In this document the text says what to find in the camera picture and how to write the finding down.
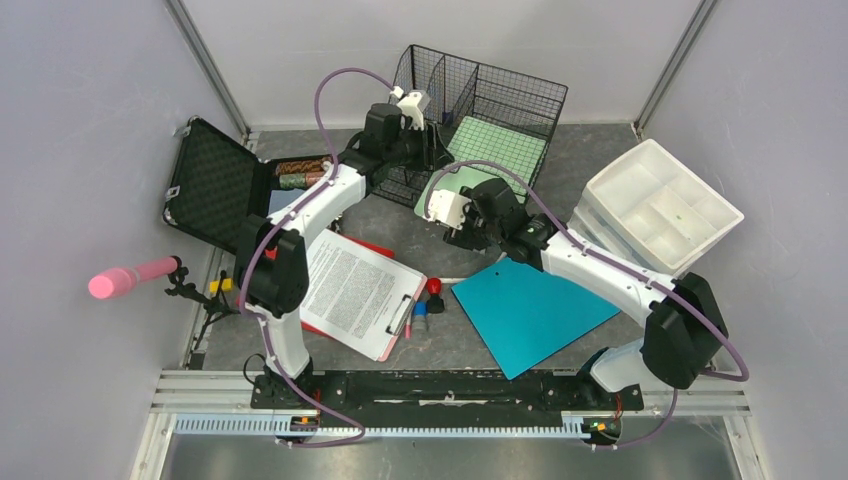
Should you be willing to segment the white printed paper sheet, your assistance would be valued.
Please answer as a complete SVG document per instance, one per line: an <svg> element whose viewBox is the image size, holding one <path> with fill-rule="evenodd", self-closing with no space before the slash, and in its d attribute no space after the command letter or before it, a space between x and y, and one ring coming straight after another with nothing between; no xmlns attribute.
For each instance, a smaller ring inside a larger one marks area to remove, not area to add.
<svg viewBox="0 0 848 480"><path fill-rule="evenodd" d="M309 246L307 260L302 325L375 361L375 324L396 277L424 274L327 229Z"/></svg>

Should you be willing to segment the blue grey small cylinder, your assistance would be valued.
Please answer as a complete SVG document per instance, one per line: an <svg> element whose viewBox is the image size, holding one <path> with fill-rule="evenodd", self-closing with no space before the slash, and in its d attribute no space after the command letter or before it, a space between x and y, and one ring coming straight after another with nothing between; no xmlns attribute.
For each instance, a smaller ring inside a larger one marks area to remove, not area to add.
<svg viewBox="0 0 848 480"><path fill-rule="evenodd" d="M427 315L427 303L422 301L417 302L413 309L410 330L412 332L427 332L429 329Z"/></svg>

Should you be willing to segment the red clipboard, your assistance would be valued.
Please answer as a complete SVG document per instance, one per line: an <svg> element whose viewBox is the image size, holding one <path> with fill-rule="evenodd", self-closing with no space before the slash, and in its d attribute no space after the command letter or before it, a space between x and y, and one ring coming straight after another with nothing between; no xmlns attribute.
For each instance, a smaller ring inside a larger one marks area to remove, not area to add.
<svg viewBox="0 0 848 480"><path fill-rule="evenodd" d="M238 245L236 278L245 301L272 313L299 307L303 328L354 348L396 335L399 308L412 287L390 252L323 230L308 245L283 229L267 243L251 278L247 267L268 225L253 228Z"/></svg>

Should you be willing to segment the black poker chip case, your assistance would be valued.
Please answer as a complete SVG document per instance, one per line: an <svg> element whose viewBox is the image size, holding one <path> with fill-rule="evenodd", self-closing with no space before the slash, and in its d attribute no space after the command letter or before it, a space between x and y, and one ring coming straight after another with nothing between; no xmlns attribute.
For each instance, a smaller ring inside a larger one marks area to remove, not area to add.
<svg viewBox="0 0 848 480"><path fill-rule="evenodd" d="M179 131L180 147L165 193L170 226L234 254L249 215L266 216L278 158L262 161L236 140L195 116Z"/></svg>

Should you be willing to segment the black wire mesh organizer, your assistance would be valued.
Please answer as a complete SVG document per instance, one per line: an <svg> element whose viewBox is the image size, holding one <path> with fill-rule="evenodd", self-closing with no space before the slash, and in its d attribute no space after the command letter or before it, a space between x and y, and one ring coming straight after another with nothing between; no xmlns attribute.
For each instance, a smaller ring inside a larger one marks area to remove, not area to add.
<svg viewBox="0 0 848 480"><path fill-rule="evenodd" d="M568 94L564 84L412 44L394 76L431 98L424 116L439 126L453 158L471 161L466 177L497 163L534 185Z"/></svg>

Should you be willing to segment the pink clear clipboard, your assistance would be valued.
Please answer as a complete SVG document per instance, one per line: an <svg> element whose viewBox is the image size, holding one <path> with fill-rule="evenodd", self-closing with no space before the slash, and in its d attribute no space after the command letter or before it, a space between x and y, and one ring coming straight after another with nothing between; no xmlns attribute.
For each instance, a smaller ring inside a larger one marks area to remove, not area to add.
<svg viewBox="0 0 848 480"><path fill-rule="evenodd" d="M384 362L403 333L407 319L411 316L427 277L424 275L397 276L387 302L375 324L373 359Z"/></svg>

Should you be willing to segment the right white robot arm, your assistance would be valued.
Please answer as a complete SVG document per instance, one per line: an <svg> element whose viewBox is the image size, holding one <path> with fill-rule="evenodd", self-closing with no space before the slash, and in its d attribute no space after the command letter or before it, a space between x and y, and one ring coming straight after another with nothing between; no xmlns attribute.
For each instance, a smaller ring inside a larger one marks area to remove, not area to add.
<svg viewBox="0 0 848 480"><path fill-rule="evenodd" d="M611 303L643 336L596 353L577 382L580 400L602 408L631 385L658 381L686 390L706 374L728 332L709 283L639 267L600 249L550 213L531 215L505 180L427 195L425 216L466 249L497 246L511 260L570 281Z"/></svg>

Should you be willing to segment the yellow black connector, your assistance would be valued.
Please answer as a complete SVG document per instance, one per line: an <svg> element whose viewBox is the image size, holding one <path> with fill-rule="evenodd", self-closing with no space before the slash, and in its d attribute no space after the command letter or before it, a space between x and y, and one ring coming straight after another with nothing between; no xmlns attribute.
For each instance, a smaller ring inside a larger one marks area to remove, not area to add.
<svg viewBox="0 0 848 480"><path fill-rule="evenodd" d="M223 278L219 280L210 281L208 284L208 291L211 295L217 295L219 293L227 293L233 289L233 280L231 278Z"/></svg>

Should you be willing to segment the blue playing card deck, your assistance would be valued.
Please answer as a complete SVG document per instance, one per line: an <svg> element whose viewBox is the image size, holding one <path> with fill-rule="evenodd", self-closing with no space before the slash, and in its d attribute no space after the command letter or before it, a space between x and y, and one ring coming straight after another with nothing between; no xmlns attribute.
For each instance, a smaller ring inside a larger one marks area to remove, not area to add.
<svg viewBox="0 0 848 480"><path fill-rule="evenodd" d="M287 207L292 202L296 201L302 194L303 190L272 190L269 197L269 206L267 215Z"/></svg>

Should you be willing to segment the red black stamp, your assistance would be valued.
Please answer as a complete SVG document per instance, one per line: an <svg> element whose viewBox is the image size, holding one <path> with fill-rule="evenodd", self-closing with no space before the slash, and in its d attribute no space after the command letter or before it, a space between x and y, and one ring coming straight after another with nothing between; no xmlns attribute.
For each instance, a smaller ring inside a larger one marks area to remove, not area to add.
<svg viewBox="0 0 848 480"><path fill-rule="evenodd" d="M431 277L425 284L425 289L428 293L426 301L427 312L429 314L441 314L445 311L445 303L442 298L442 281L437 277Z"/></svg>

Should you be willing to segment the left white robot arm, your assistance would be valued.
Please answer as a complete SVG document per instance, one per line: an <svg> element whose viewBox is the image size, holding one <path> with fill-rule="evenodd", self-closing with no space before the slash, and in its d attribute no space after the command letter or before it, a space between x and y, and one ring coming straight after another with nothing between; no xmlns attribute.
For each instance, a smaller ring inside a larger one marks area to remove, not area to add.
<svg viewBox="0 0 848 480"><path fill-rule="evenodd" d="M449 160L437 126L426 120L425 100L414 91L395 104L376 103L365 125L317 184L269 217L249 216L236 256L240 308L260 324L268 367L280 375L275 392L290 407L314 394L301 328L300 306L309 287L307 250L349 207L366 198L396 167L432 170Z"/></svg>

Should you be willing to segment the teal blue clipboard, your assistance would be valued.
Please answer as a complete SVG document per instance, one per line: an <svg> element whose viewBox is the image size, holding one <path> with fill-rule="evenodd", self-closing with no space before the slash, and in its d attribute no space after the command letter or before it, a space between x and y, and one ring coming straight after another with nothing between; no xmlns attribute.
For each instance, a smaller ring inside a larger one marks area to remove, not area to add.
<svg viewBox="0 0 848 480"><path fill-rule="evenodd" d="M513 380L619 313L568 280L503 259L451 291Z"/></svg>

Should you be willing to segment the light green clipboard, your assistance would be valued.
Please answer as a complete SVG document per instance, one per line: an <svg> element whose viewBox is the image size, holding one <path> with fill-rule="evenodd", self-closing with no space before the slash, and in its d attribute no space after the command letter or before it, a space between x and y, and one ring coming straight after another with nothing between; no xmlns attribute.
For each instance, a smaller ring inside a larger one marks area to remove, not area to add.
<svg viewBox="0 0 848 480"><path fill-rule="evenodd" d="M470 116L462 119L449 141L444 140L442 132L438 133L438 140L439 168L436 170L455 162L482 160L484 163L447 173L435 184L437 190L457 192L463 186L474 187L499 176L513 189L521 203L527 201L526 190L512 177L489 164L501 165L530 185L547 151L547 142L543 139Z"/></svg>

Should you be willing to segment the green chip stack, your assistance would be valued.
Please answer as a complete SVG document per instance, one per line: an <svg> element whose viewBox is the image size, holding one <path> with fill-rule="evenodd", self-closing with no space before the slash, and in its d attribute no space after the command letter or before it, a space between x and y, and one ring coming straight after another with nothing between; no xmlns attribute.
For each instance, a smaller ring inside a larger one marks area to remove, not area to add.
<svg viewBox="0 0 848 480"><path fill-rule="evenodd" d="M307 190L324 178L321 172L284 174L279 177L281 190Z"/></svg>

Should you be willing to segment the white plastic drawer organizer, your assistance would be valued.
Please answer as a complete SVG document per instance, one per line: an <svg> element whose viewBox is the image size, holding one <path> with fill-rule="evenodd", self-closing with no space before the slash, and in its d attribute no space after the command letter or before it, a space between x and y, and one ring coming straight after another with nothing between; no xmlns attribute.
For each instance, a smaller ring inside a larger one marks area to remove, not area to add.
<svg viewBox="0 0 848 480"><path fill-rule="evenodd" d="M569 228L649 270L679 276L744 214L653 139L590 179Z"/></svg>

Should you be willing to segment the pink pen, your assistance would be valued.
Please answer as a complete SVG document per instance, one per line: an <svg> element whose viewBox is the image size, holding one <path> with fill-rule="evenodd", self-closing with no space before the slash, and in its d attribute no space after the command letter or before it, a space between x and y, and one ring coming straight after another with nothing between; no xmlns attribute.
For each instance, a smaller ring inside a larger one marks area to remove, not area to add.
<svg viewBox="0 0 848 480"><path fill-rule="evenodd" d="M413 316L410 316L410 317L407 319L406 324L405 324L405 330L404 330L404 337L405 337L405 339L410 339L410 338L411 338L411 333L412 333L412 323L413 323Z"/></svg>

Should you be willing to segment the orange black chip stack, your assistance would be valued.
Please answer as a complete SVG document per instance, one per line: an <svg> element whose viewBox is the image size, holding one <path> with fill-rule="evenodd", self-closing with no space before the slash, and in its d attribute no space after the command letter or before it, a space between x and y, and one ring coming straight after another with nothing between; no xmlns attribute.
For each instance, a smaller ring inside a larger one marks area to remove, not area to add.
<svg viewBox="0 0 848 480"><path fill-rule="evenodd" d="M278 159L275 163L276 176L323 173L332 166L330 156Z"/></svg>

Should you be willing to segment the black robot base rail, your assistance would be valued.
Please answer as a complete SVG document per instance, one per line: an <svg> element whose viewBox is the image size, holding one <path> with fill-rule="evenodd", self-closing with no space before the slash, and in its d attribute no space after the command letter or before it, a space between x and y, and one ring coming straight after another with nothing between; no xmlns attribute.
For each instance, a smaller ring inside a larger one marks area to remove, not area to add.
<svg viewBox="0 0 848 480"><path fill-rule="evenodd" d="M604 391L584 373L531 370L509 380L495 370L308 371L288 385L265 368L251 406L292 410L297 427L460 429L555 427L562 413L621 413L644 407L630 385Z"/></svg>

